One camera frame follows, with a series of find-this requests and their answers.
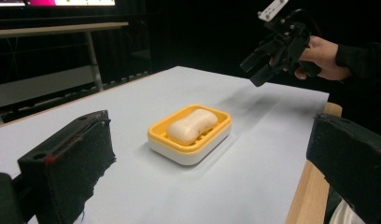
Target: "soap dish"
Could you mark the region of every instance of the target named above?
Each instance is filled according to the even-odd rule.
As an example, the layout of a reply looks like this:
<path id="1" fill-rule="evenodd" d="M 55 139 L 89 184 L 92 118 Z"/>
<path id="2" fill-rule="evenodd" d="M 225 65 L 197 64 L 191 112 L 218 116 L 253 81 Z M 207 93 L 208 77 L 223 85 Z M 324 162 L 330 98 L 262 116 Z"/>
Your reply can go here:
<path id="1" fill-rule="evenodd" d="M 172 141 L 166 133 L 167 128 L 175 121 L 187 117 L 196 109 L 205 109 L 214 113 L 218 124 L 201 135 L 190 145 L 183 146 Z M 205 105 L 187 105 L 176 113 L 162 119 L 148 129 L 148 145 L 154 151 L 182 165 L 193 165 L 201 161 L 231 131 L 231 116 L 223 111 Z"/>

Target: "white table surface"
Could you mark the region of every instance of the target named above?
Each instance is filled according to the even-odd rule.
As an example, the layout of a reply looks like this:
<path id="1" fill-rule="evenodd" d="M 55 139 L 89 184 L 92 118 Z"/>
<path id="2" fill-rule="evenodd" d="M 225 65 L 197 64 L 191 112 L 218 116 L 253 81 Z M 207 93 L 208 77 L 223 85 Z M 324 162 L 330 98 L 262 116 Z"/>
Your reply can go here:
<path id="1" fill-rule="evenodd" d="M 108 110 L 117 162 L 85 204 L 83 223 L 285 223 L 313 117 L 329 94 L 175 67 L 0 127 L 0 172 L 82 115 Z M 229 136 L 182 166 L 148 147 L 148 128 L 186 105 L 232 116 Z"/>

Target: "white soap bar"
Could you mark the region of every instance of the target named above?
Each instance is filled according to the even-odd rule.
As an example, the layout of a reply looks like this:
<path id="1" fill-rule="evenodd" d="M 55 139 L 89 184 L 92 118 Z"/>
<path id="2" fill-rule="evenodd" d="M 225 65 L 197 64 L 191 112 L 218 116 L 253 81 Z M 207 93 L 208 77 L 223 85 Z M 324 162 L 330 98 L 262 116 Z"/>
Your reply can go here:
<path id="1" fill-rule="evenodd" d="M 181 145 L 188 146 L 197 137 L 214 128 L 218 123 L 217 116 L 205 109 L 195 109 L 184 119 L 172 123 L 167 129 L 168 137 Z"/>

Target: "hand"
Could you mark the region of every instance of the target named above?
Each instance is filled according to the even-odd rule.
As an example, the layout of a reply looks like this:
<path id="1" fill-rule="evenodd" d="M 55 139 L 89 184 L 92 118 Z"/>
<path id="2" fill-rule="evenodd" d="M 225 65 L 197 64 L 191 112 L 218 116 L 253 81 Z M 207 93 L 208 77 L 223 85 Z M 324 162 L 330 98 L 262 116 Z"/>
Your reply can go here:
<path id="1" fill-rule="evenodd" d="M 350 70 L 347 67 L 336 65 L 336 53 L 338 45 L 318 36 L 310 36 L 309 48 L 305 49 L 299 58 L 299 61 L 315 63 L 321 68 L 319 77 L 328 80 L 343 80 L 351 77 Z M 298 79 L 306 79 L 307 74 L 302 67 L 295 71 Z"/>

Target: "black sleeve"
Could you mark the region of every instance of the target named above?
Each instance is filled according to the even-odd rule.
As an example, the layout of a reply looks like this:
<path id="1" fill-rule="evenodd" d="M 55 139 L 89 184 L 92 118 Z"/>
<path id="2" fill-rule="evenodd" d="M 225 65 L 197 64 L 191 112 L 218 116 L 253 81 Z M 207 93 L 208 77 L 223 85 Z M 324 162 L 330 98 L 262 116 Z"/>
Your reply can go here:
<path id="1" fill-rule="evenodd" d="M 381 44 L 370 43 L 362 48 L 339 45 L 336 64 L 348 67 L 351 78 L 343 81 L 354 91 L 381 88 Z"/>

